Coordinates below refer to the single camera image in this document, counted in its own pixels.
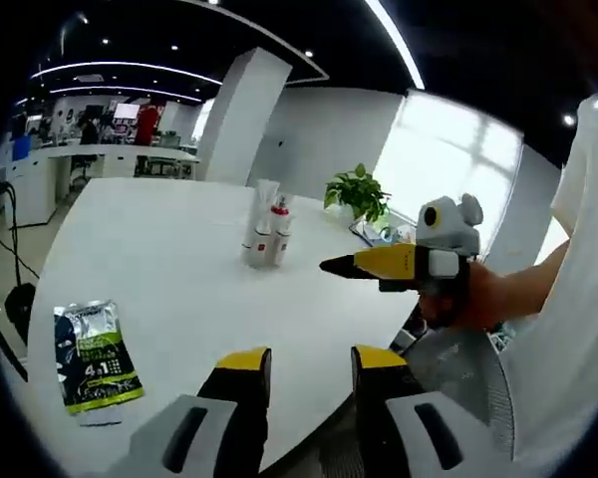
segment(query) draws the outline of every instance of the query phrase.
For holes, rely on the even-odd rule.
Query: potted plant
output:
[[[324,209],[332,204],[348,208],[350,224],[354,224],[364,216],[372,223],[383,216],[388,209],[386,203],[388,196],[390,194],[381,190],[379,181],[366,171],[366,166],[359,163],[353,171],[335,174],[335,179],[327,184],[323,205]]]

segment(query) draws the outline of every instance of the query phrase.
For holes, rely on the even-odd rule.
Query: floor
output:
[[[75,197],[70,196],[61,204],[49,224],[18,229],[18,255],[38,275],[42,272],[53,240],[74,200]],[[4,214],[0,214],[0,239],[7,246],[13,248],[11,232],[6,227]],[[38,280],[35,276],[22,266],[20,266],[20,274],[23,283],[30,282],[34,286],[37,284]],[[27,356],[26,346],[16,333],[13,325],[9,322],[4,311],[4,301],[15,285],[14,256],[0,245],[0,330],[16,357],[24,361]]]

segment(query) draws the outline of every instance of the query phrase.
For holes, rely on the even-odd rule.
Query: white table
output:
[[[326,274],[319,263],[363,248],[320,201],[297,197],[284,264],[240,260],[253,190],[158,179],[92,180],[47,257],[33,305],[28,370],[53,455],[69,473],[102,471],[131,434],[183,393],[196,394],[215,363],[272,347],[269,436],[262,469],[298,445],[352,391],[350,347],[386,348],[416,303],[374,281]],[[56,377],[53,308],[113,299],[146,396],[123,423],[81,428]]]
[[[179,149],[130,144],[74,144],[32,150],[25,159],[7,166],[7,180],[16,189],[19,226],[46,224],[56,211],[57,203],[69,193],[71,157],[101,155],[92,165],[98,177],[133,177],[138,156],[163,157],[188,162],[195,179],[196,156]],[[11,208],[6,209],[11,226]]]

